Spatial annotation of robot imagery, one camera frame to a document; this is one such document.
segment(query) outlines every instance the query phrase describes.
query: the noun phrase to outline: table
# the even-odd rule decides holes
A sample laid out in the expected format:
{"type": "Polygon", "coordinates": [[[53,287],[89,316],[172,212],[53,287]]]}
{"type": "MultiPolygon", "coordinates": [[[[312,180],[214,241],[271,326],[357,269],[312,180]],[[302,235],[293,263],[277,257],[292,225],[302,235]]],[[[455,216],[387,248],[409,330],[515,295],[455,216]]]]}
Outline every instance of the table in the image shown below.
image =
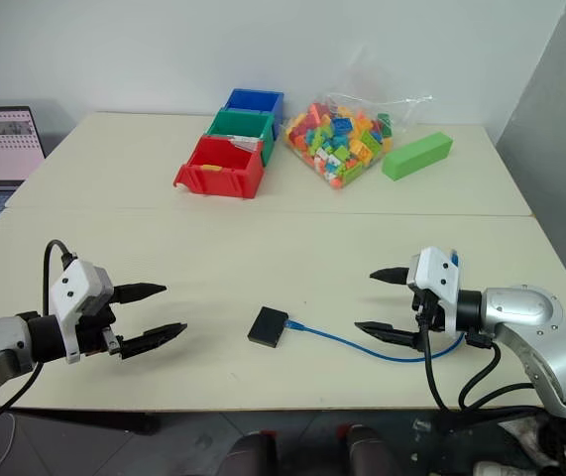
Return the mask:
{"type": "Polygon", "coordinates": [[[417,126],[395,146],[442,131],[447,160],[393,182],[381,167],[333,190],[278,140],[257,198],[236,200],[172,187],[210,123],[207,116],[95,113],[49,155],[7,206],[52,209],[224,209],[521,215],[531,212],[481,126],[417,126]]]}
{"type": "MultiPolygon", "coordinates": [[[[188,329],[164,347],[127,361],[98,355],[46,365],[21,407],[194,411],[431,408],[421,364],[394,364],[307,333],[286,330],[279,347],[249,342],[262,305],[394,356],[414,351],[362,333],[356,320],[415,329],[411,293],[370,280],[376,269],[407,265],[431,244],[456,248],[463,287],[531,283],[566,310],[566,271],[536,221],[520,216],[268,213],[255,209],[10,208],[0,216],[0,316],[40,305],[41,260],[51,238],[103,266],[115,284],[150,281],[167,293],[116,306],[126,337],[173,321],[188,329]]],[[[434,335],[441,349],[449,338],[434,335]]],[[[434,361],[439,390],[457,388],[491,358],[462,345],[434,361]]],[[[24,379],[0,390],[0,403],[24,379]]],[[[504,348],[499,368],[475,396],[523,382],[504,348]]],[[[496,404],[534,404],[532,391],[496,404]]]]}

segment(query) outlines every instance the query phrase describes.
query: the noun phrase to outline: person's shoe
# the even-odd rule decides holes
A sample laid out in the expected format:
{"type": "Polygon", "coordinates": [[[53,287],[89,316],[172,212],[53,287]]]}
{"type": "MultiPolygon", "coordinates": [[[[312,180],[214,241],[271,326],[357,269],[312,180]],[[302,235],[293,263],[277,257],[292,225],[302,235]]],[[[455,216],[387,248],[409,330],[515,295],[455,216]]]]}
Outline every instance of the person's shoe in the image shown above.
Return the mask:
{"type": "Polygon", "coordinates": [[[536,476],[535,471],[512,468],[493,461],[479,461],[474,465],[473,476],[536,476]]]}

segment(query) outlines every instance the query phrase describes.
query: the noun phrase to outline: clear plastic bag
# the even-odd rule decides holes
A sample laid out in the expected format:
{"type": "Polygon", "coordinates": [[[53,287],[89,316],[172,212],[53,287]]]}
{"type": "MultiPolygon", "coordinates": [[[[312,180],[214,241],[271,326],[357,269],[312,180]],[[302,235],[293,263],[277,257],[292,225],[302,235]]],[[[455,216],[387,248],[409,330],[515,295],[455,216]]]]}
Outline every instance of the clear plastic bag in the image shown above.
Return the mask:
{"type": "Polygon", "coordinates": [[[293,151],[332,187],[359,177],[388,152],[393,133],[416,122],[430,96],[390,100],[388,73],[362,49],[334,92],[325,92],[284,125],[293,151]]]}

